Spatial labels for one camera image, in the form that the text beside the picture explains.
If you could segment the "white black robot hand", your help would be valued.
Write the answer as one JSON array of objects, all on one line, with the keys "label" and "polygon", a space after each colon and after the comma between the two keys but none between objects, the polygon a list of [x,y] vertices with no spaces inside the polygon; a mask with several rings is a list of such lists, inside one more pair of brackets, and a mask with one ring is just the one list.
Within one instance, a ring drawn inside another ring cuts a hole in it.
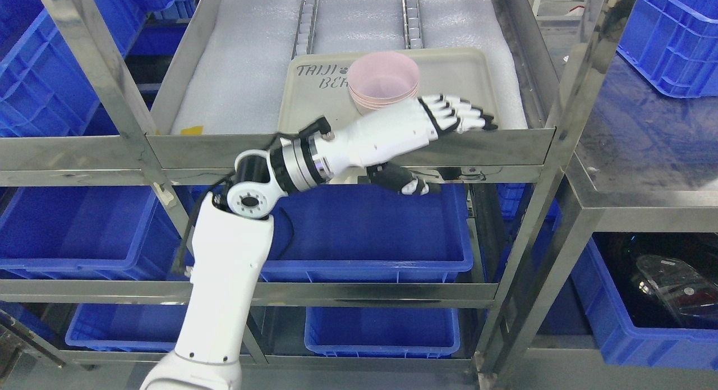
[{"label": "white black robot hand", "polygon": [[431,94],[403,99],[362,116],[330,134],[300,140],[297,165],[308,190],[328,183],[348,168],[364,168],[371,183],[401,195],[438,193],[438,185],[392,163],[393,158],[422,149],[450,134],[496,131],[494,117],[457,96]]}]

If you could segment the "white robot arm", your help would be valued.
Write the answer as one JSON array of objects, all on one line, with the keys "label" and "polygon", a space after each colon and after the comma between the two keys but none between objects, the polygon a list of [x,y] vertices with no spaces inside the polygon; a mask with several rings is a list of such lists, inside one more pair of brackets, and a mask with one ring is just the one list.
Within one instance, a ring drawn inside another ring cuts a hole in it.
[{"label": "white robot arm", "polygon": [[174,349],[147,374],[142,389],[239,389],[243,327],[261,267],[274,237],[271,210],[289,193],[301,191],[294,177],[308,177],[305,190],[328,181],[312,157],[310,139],[330,137],[319,117],[277,147],[275,134],[264,149],[245,150],[230,173],[195,204],[191,241],[192,291]]}]

